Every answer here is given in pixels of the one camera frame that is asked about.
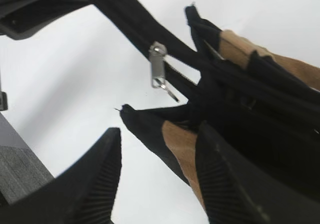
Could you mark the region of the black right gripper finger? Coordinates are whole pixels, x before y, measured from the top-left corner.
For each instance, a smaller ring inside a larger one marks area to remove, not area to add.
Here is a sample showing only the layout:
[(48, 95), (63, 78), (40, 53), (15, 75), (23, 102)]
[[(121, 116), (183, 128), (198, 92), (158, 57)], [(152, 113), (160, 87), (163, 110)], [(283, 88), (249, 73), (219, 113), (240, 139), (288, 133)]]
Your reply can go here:
[(200, 125), (195, 165), (211, 224), (318, 224), (320, 203), (254, 165), (209, 124)]
[(0, 211), (2, 224), (110, 224), (122, 168), (121, 131), (108, 128), (69, 169)]

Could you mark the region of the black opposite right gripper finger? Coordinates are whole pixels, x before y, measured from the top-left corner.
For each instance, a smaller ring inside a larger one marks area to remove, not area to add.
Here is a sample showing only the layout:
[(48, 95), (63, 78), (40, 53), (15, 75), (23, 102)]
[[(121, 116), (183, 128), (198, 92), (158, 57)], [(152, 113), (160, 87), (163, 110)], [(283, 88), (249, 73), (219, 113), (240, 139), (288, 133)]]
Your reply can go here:
[(32, 37), (61, 17), (95, 0), (0, 0), (0, 34), (13, 40)]

